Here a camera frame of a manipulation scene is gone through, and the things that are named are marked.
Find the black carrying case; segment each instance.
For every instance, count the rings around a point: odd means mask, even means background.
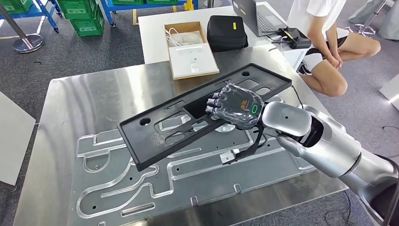
[[[248,47],[244,22],[239,16],[211,16],[207,39],[214,53]]]

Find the floor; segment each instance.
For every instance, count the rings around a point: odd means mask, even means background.
[[[283,18],[287,18],[293,0],[268,0]],[[346,19],[364,0],[347,1],[339,19],[340,27],[347,25]],[[171,7],[138,10],[138,16],[171,13]],[[91,73],[144,63],[140,31],[132,24],[132,11],[121,11],[112,15],[116,28],[107,24],[103,36],[77,37],[70,23],[54,16],[60,33],[56,34],[45,20],[40,34],[46,43],[37,52],[21,55],[11,46],[14,39],[0,38],[0,91],[40,121],[48,83],[54,78]],[[379,25],[383,13],[375,20]],[[34,33],[40,18],[20,19],[18,24],[26,33]],[[0,37],[13,36],[14,32],[4,23]],[[382,129],[382,126],[399,127],[399,111],[379,93],[383,84],[399,73],[399,43],[376,37],[382,51],[368,59],[344,63],[341,73],[349,83],[347,93],[342,97],[329,98],[316,94],[324,106],[349,134],[359,140],[365,149],[383,154],[399,161],[397,138],[399,130]],[[29,164],[35,131],[18,177],[14,191],[0,185],[0,225],[12,225],[18,199]],[[361,204],[353,193],[348,192],[352,203],[350,222],[353,225],[372,225]],[[241,225],[345,225],[342,215],[347,214],[348,200],[344,193],[323,197],[268,216],[257,218]]]

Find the black plastic panel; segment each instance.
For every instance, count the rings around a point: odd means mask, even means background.
[[[248,64],[119,123],[118,129],[137,170],[144,170],[225,124],[223,120],[212,120],[205,114],[205,108],[207,99],[228,83],[248,84],[249,89],[255,92],[266,87],[270,92],[261,95],[264,101],[291,86],[290,79],[258,65]],[[167,123],[163,123],[165,125],[159,128],[160,122],[173,115],[183,115],[185,123],[169,128],[166,128]],[[205,126],[198,130],[192,126],[196,123]]]

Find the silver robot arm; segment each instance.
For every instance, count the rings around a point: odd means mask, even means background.
[[[359,196],[377,223],[388,225],[383,220],[397,193],[395,162],[365,150],[346,133],[344,126],[311,106],[304,105],[301,109],[280,102],[260,104],[260,100],[253,91],[229,84],[208,101],[206,111],[239,129],[258,127],[259,135],[264,128],[276,130],[276,139],[283,148],[329,177],[339,178]],[[222,154],[222,163],[230,164],[254,154],[257,145]],[[391,226],[396,226],[399,211],[395,206],[393,211]]]

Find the white shirt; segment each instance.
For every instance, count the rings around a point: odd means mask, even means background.
[[[287,25],[298,28],[307,35],[313,16],[327,16],[321,30],[327,40],[326,31],[336,22],[346,0],[295,0],[289,13]]]

